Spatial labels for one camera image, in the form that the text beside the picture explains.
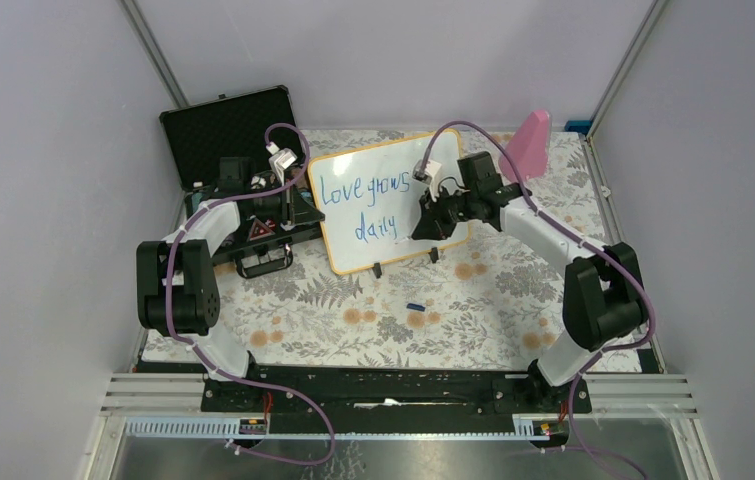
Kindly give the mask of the pink wedge eraser block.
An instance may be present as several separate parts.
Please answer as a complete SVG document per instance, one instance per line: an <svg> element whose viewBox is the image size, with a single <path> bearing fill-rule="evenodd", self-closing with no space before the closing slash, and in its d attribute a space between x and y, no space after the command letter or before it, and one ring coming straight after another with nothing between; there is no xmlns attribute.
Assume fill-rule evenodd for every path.
<svg viewBox="0 0 755 480"><path fill-rule="evenodd" d="M550 113L543 109L532 111L506 144L509 157L499 158L501 173L510 182L518 181L514 168L523 181L542 176L548 165L550 134Z"/></svg>

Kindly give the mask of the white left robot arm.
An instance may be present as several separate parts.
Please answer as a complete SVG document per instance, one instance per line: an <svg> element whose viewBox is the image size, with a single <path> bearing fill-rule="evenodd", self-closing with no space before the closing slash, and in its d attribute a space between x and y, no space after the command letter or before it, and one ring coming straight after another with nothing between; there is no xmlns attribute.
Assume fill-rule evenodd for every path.
<svg viewBox="0 0 755 480"><path fill-rule="evenodd" d="M255 279L289 268L292 246L315 239L324 216L297 186L303 163L284 149L255 171L246 157L223 157L217 181L196 184L185 224L136 250L140 324L183 343L211 377L228 381L225 398L241 411L262 401L263 385L248 374L253 357L220 323L215 267L229 264Z"/></svg>

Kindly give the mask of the floral patterned table mat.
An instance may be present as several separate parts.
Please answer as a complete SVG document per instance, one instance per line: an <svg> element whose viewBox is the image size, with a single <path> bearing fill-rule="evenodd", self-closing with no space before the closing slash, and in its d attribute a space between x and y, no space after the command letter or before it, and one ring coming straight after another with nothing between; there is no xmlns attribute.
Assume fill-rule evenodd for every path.
<svg viewBox="0 0 755 480"><path fill-rule="evenodd" d="M609 240L576 133L554 132L535 202L583 235ZM215 267L219 321L257 362L523 370L564 331L560 274L518 240L472 223L440 254L334 274L322 240L293 247L294 262L255 279ZM424 305L411 311L407 303Z"/></svg>

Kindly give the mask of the yellow framed whiteboard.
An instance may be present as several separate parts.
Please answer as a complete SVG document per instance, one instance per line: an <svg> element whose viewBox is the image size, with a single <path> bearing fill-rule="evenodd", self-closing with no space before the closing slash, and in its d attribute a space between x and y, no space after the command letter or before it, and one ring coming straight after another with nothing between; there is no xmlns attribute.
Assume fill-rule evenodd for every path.
<svg viewBox="0 0 755 480"><path fill-rule="evenodd" d="M339 275L370 269L460 245L470 235L461 223L447 240L413 240L426 186L413 178L430 133L329 154L310 161L307 175L331 270Z"/></svg>

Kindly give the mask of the red black all-in triangle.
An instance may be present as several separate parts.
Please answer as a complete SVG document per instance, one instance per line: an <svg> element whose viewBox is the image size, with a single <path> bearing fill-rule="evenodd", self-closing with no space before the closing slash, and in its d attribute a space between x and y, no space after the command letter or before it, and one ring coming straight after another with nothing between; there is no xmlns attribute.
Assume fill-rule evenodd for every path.
<svg viewBox="0 0 755 480"><path fill-rule="evenodd" d="M253 222L248 229L247 239L252 241L258 241L261 239L273 237L275 230L272 226L260 221L258 218L254 218Z"/></svg>

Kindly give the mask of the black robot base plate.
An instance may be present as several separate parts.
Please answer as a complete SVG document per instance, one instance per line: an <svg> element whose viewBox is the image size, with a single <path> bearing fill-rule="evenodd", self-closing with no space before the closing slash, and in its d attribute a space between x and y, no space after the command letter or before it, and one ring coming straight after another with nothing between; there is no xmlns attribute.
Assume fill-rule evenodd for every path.
<svg viewBox="0 0 755 480"><path fill-rule="evenodd" d="M273 434L506 434L515 416L588 414L588 389L523 371L254 365L248 384L208 379L204 413L256 414Z"/></svg>

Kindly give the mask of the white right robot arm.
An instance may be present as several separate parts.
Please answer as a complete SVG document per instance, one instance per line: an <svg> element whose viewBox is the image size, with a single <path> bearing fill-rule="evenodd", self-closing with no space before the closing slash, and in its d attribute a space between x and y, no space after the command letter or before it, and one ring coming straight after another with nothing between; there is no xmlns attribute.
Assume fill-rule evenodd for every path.
<svg viewBox="0 0 755 480"><path fill-rule="evenodd" d="M634 251L580 235L535 205L519 183L504 183L487 152L457 162L457 189L443 187L439 164L425 160L413 172L426 186L411 239L444 240L456 227L479 220L519 240L564 281L565 331L529 367L528 402L550 412L566 398L565 384L616 339L645 324L650 314Z"/></svg>

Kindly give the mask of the black poker chip case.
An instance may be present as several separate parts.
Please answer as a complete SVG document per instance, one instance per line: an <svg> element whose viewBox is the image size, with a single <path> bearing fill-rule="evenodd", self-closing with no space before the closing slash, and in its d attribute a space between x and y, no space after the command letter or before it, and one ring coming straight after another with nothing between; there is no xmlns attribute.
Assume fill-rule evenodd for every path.
<svg viewBox="0 0 755 480"><path fill-rule="evenodd" d="M294 245L320 237L320 222L277 226L260 212L262 197L290 188L301 189L314 204L303 173L302 142L292 129L295 118L285 86L220 96L165 111L159 122L177 168L188 215L207 200L234 195L242 198L238 203L240 224L213 254L214 265L233 266L241 277L252 279L289 268L294 262ZM266 145L271 142L297 155L296 163L286 171L285 184L269 165ZM254 218L272 226L275 235L250 242L247 233Z"/></svg>

